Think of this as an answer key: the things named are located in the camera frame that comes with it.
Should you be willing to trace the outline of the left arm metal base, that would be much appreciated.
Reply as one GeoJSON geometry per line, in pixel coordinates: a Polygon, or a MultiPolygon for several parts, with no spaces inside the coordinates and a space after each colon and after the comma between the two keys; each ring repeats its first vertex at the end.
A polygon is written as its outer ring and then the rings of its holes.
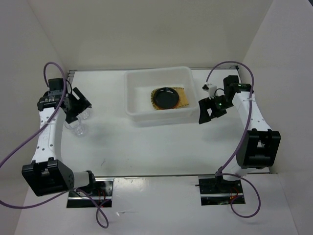
{"type": "MultiPolygon", "coordinates": [[[[87,194],[102,208],[112,207],[113,178],[96,178],[96,188],[87,194]]],[[[67,208],[95,208],[91,200],[82,192],[77,190],[68,193],[67,208]]]]}

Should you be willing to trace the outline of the woven bamboo tray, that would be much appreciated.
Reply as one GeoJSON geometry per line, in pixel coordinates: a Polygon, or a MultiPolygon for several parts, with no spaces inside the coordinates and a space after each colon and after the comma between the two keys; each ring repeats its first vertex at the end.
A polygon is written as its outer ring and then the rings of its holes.
{"type": "MultiPolygon", "coordinates": [[[[188,106],[189,105],[189,101],[188,101],[187,96],[185,94],[184,88],[183,87],[171,87],[171,88],[176,90],[178,92],[178,94],[179,94],[179,103],[178,103],[178,105],[174,109],[178,109],[178,108],[182,108],[184,106],[188,106]]],[[[156,110],[163,110],[163,109],[158,108],[152,101],[153,94],[155,93],[156,90],[157,89],[154,89],[151,92],[151,94],[150,94],[151,104],[152,104],[154,109],[156,109],[156,110]]]]}

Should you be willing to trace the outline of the right arm metal base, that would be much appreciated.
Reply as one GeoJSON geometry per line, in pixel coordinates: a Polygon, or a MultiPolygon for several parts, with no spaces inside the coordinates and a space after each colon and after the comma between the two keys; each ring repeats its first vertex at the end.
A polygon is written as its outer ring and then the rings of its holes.
{"type": "Polygon", "coordinates": [[[199,188],[202,206],[245,204],[240,180],[227,181],[222,176],[200,176],[195,185],[199,188]]]}

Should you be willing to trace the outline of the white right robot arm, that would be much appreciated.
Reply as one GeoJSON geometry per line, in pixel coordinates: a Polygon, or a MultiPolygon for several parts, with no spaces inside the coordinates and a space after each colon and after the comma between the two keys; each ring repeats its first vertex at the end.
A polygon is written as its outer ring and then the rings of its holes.
{"type": "Polygon", "coordinates": [[[199,124],[210,122],[234,107],[244,127],[243,135],[234,153],[216,172],[214,187],[226,192],[231,181],[239,180],[248,173],[273,166],[278,152],[281,135],[265,121],[255,100],[253,85],[240,83],[238,76],[223,79],[223,95],[210,83],[203,86],[208,97],[199,101],[199,124]]]}

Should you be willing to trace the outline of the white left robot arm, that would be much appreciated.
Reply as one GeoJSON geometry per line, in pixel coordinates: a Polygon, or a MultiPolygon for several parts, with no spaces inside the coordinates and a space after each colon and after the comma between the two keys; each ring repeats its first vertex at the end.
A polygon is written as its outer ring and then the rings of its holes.
{"type": "Polygon", "coordinates": [[[94,174],[90,170],[74,172],[61,157],[64,124],[77,121],[78,116],[92,105],[78,88],[68,91],[62,78],[50,79],[48,88],[37,103],[43,130],[31,163],[22,167],[22,176],[37,196],[76,188],[85,195],[93,195],[97,191],[94,174]]]}

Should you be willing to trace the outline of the black round plate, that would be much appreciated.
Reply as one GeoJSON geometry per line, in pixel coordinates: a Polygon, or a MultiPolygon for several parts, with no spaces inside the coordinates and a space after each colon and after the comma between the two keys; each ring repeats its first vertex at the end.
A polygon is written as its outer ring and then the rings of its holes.
{"type": "Polygon", "coordinates": [[[152,101],[160,109],[173,109],[179,103],[179,94],[173,88],[159,88],[153,94],[152,101]]]}

